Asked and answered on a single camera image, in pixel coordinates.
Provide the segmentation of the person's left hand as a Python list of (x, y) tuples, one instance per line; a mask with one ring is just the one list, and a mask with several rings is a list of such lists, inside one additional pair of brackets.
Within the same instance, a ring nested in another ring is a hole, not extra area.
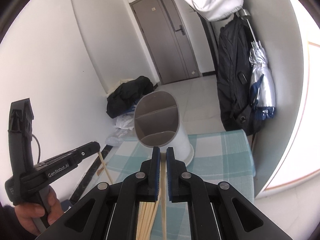
[[(47, 202), (50, 206), (48, 224), (52, 225), (64, 214), (64, 212), (62, 210), (61, 203), (51, 186), (49, 186)], [(36, 203), (23, 203), (15, 206), (14, 210), (21, 226), (29, 233), (38, 236), (40, 234), (40, 231), (35, 225), (33, 219), (43, 217), (46, 214), (45, 208)]]

